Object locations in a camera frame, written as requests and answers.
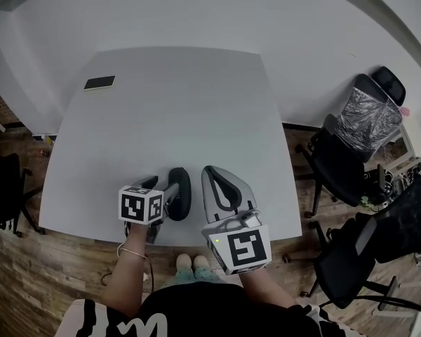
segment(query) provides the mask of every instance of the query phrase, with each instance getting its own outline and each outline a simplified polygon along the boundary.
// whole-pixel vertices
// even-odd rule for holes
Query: chair wheel
[[[290,256],[287,253],[285,253],[285,254],[282,255],[282,261],[284,263],[290,263],[292,261],[292,259],[290,258]]]

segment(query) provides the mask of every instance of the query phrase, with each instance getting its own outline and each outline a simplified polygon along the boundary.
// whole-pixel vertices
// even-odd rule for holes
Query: shoe
[[[171,185],[173,183],[177,183],[180,188],[167,208],[168,217],[173,221],[181,221],[189,214],[190,204],[192,203],[192,188],[187,171],[182,167],[171,170],[168,174],[168,184]]]
[[[202,255],[198,255],[194,258],[194,270],[200,267],[207,267],[209,268],[209,261],[206,257]]]
[[[192,268],[192,259],[186,253],[181,253],[176,258],[176,269],[181,270],[182,268]]]

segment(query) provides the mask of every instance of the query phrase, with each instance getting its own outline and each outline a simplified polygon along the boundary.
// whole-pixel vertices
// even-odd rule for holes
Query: black t-shirt
[[[237,285],[196,282],[154,292],[134,318],[92,300],[75,301],[56,336],[346,336],[324,311],[318,309],[318,318],[311,311],[254,303]]]

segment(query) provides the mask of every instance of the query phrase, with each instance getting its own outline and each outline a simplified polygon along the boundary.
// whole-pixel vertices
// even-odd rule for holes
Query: foot
[[[197,268],[200,268],[200,267],[207,267],[207,268],[209,268],[209,261],[208,261],[208,259],[206,257],[202,256],[202,255],[198,255],[194,259],[194,270],[196,270]]]
[[[181,253],[176,258],[176,269],[181,270],[182,268],[192,268],[192,259],[186,253]]]

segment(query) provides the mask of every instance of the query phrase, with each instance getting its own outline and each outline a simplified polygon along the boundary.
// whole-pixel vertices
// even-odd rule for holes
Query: plastic wrap
[[[355,150],[375,152],[402,123],[399,108],[354,88],[339,115],[335,134]]]

